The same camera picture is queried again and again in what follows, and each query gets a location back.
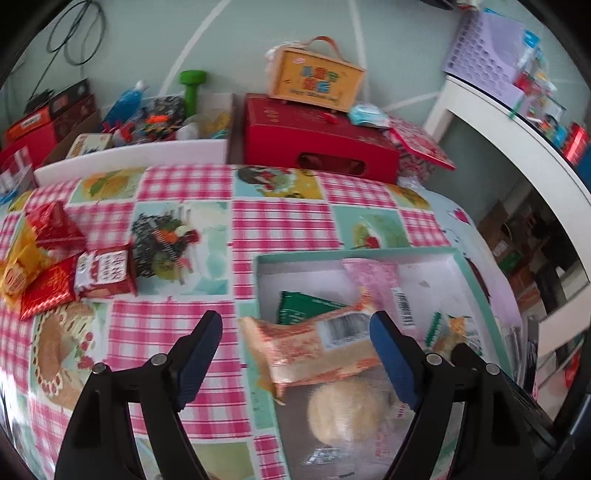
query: purple basket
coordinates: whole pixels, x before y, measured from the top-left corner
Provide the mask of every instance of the purple basket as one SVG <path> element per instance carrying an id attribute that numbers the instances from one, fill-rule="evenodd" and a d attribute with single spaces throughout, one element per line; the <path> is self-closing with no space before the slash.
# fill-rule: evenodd
<path id="1" fill-rule="evenodd" d="M 467 12 L 442 70 L 480 88 L 510 108 L 523 91 L 513 85 L 525 27 L 488 12 Z"/>

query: red snack package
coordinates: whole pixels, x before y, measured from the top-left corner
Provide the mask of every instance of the red snack package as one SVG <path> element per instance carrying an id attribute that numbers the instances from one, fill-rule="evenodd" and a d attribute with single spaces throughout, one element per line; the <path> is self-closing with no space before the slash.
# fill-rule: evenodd
<path id="1" fill-rule="evenodd" d="M 78 259 L 74 289 L 81 297 L 138 294 L 130 245 L 92 250 Z"/>
<path id="2" fill-rule="evenodd" d="M 21 299 L 21 320 L 77 300 L 74 275 L 79 255 L 52 265 L 27 287 Z"/>
<path id="3" fill-rule="evenodd" d="M 68 217 L 63 202 L 45 203 L 27 214 L 35 243 L 45 249 L 86 249 L 86 238 Z"/>

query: colorful packaging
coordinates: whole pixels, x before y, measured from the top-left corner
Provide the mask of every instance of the colorful packaging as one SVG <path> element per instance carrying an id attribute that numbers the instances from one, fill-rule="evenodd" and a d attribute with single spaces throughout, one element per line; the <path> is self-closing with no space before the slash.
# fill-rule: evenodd
<path id="1" fill-rule="evenodd" d="M 35 233 L 24 222 L 6 259 L 0 263 L 0 292 L 8 308 L 19 309 L 27 287 L 52 263 L 53 260 L 35 245 Z"/>
<path id="2" fill-rule="evenodd" d="M 452 350 L 459 343 L 467 344 L 482 356 L 482 342 L 474 319 L 472 317 L 453 317 L 435 312 L 425 338 L 426 348 L 449 360 Z"/>
<path id="3" fill-rule="evenodd" d="M 259 367 L 259 385 L 280 399 L 288 386 L 336 381 L 379 365 L 369 338 L 375 311 L 363 293 L 354 306 L 296 325 L 239 319 Z"/>
<path id="4" fill-rule="evenodd" d="M 277 318 L 280 325 L 293 325 L 346 306 L 296 291 L 282 291 Z"/>
<path id="5" fill-rule="evenodd" d="M 21 300 L 21 320 L 77 300 L 74 275 L 78 257 L 73 255 L 56 263 L 27 287 Z"/>
<path id="6" fill-rule="evenodd" d="M 415 335 L 417 325 L 408 299 L 400 287 L 396 263 L 346 258 L 342 264 L 351 279 L 369 293 L 377 310 L 385 310 L 405 335 Z"/>
<path id="7" fill-rule="evenodd" d="M 86 248 L 86 238 L 68 217 L 61 201 L 45 203 L 27 214 L 27 222 L 35 233 L 35 243 L 47 250 L 53 248 Z"/>
<path id="8" fill-rule="evenodd" d="M 137 295 L 131 246 L 101 248 L 80 255 L 74 289 L 81 297 L 105 298 L 121 293 Z"/>

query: plastic bag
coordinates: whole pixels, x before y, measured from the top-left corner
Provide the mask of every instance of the plastic bag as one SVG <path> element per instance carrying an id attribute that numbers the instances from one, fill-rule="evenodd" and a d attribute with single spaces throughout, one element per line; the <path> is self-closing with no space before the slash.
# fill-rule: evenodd
<path id="1" fill-rule="evenodd" d="M 349 277 L 369 293 L 377 310 L 385 310 L 403 334 L 416 336 L 417 325 L 400 286 L 396 263 L 346 258 L 342 264 Z"/>
<path id="2" fill-rule="evenodd" d="M 375 311 L 363 293 L 354 306 L 296 325 L 239 319 L 261 374 L 259 386 L 279 400 L 288 386 L 336 381 L 379 365 L 369 338 Z"/>
<path id="3" fill-rule="evenodd" d="M 471 317 L 453 317 L 435 312 L 427 336 L 425 347 L 429 351 L 439 353 L 446 360 L 450 359 L 452 350 L 459 343 L 467 344 L 478 355 L 482 356 L 482 342 Z"/>

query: blue bottle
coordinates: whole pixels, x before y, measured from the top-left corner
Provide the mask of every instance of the blue bottle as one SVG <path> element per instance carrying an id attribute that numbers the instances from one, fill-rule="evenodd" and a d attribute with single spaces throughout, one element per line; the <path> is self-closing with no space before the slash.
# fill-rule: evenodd
<path id="1" fill-rule="evenodd" d="M 142 97 L 144 92 L 148 89 L 148 85 L 140 80 L 135 84 L 131 90 L 123 92 L 115 104 L 109 110 L 105 117 L 105 122 L 113 128 L 118 121 L 124 124 L 129 117 L 139 110 L 142 104 Z"/>

